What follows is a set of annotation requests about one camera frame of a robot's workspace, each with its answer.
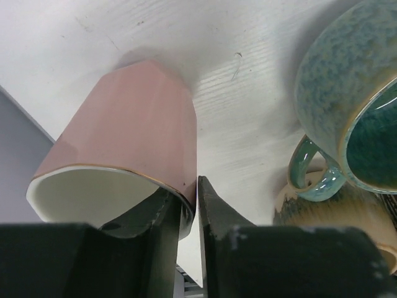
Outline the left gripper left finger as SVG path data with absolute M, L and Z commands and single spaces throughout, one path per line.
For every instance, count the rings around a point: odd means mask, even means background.
M 2 297 L 172 297 L 180 199 L 158 189 L 121 216 L 1 225 Z

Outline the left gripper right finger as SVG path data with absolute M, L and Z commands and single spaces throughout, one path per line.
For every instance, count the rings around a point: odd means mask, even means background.
M 374 242 L 354 227 L 257 226 L 198 178 L 205 297 L 395 297 Z

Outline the beige round mug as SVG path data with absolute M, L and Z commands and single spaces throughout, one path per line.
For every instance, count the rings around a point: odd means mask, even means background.
M 390 273 L 396 272 L 396 227 L 392 215 L 377 194 L 349 183 L 322 202 L 307 201 L 285 185 L 275 200 L 273 224 L 359 228 L 376 244 Z

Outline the pink faceted mug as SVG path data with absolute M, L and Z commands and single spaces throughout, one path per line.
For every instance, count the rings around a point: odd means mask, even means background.
M 196 206 L 197 117 L 188 87 L 154 60 L 105 74 L 38 167 L 26 192 L 44 222 L 101 227 L 165 189 Z

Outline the green speckled mug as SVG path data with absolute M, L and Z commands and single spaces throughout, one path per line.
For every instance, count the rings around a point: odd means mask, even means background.
M 396 2 L 362 1 L 330 23 L 297 71 L 294 101 L 305 136 L 290 187 L 314 202 L 345 183 L 396 193 Z

